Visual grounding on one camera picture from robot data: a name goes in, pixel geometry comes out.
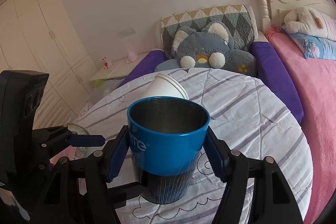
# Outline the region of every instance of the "bed sheet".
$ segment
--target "bed sheet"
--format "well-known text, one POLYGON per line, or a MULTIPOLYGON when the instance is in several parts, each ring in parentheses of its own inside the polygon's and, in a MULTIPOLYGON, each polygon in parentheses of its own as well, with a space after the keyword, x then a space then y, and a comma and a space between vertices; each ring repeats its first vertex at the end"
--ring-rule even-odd
POLYGON ((310 206, 304 220, 310 224, 336 188, 336 61, 306 60, 287 34, 270 29, 266 36, 292 78, 304 110, 301 127, 314 164, 310 206))
MULTIPOLYGON (((192 68, 166 71, 187 91, 190 100, 210 113, 210 126, 230 148, 250 158, 275 158, 294 193, 304 217, 310 200, 312 161, 309 146, 298 122, 259 79, 226 70, 192 68)), ((107 140, 127 124, 127 107, 140 98, 156 73, 142 76, 113 91, 78 119, 91 134, 107 140)), ((120 175, 109 185, 135 181, 130 151, 120 175)), ((212 172, 204 150, 197 162, 186 195, 179 201, 151 204, 141 197, 117 209, 121 223, 211 223, 225 184, 212 172)), ((249 179, 240 223, 247 223, 253 193, 249 179)))

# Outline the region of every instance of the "wooden bed post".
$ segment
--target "wooden bed post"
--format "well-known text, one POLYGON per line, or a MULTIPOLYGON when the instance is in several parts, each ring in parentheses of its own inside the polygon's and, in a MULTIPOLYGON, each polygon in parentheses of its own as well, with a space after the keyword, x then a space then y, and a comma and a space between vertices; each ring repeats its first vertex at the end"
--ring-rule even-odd
POLYGON ((267 0, 258 0, 260 6, 260 16, 261 16, 261 31, 263 34, 271 27, 271 19, 268 15, 267 0))

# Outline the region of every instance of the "yellow star decoration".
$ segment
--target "yellow star decoration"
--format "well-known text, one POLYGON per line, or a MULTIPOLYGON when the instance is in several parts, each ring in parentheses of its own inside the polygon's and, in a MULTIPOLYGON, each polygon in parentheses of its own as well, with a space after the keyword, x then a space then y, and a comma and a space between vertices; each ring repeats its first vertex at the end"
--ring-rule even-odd
POLYGON ((245 64, 242 64, 240 67, 238 67, 238 70, 241 72, 241 73, 247 73, 247 68, 246 68, 246 65, 245 64))

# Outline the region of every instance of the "pink figurine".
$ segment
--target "pink figurine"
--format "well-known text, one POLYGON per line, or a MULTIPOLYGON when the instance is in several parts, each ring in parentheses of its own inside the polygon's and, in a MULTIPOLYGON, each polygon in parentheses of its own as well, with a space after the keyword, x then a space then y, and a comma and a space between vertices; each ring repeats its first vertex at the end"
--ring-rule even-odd
POLYGON ((105 69, 108 69, 112 66, 112 62, 110 60, 108 60, 106 56, 103 58, 103 60, 104 60, 105 69))
POLYGON ((134 61, 136 61, 137 59, 138 59, 138 55, 137 55, 137 53, 134 52, 134 51, 132 51, 132 50, 130 49, 130 47, 128 47, 128 48, 127 48, 127 60, 126 60, 127 64, 128 64, 128 63, 131 63, 131 62, 134 62, 134 61))

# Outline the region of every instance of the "small toy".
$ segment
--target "small toy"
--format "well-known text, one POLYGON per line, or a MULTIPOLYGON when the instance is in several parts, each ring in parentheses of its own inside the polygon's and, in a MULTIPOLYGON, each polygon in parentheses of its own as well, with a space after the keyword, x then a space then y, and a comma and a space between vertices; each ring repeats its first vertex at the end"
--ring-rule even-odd
POLYGON ((129 47, 127 48, 127 64, 134 62, 138 59, 138 55, 136 52, 132 51, 129 47))
POLYGON ((104 68, 105 69, 108 69, 112 66, 112 64, 113 64, 112 61, 108 60, 106 56, 104 56, 103 60, 104 60, 104 68))
POLYGON ((336 20, 312 7, 298 7, 290 11, 283 21, 290 34, 301 33, 336 41, 336 20))

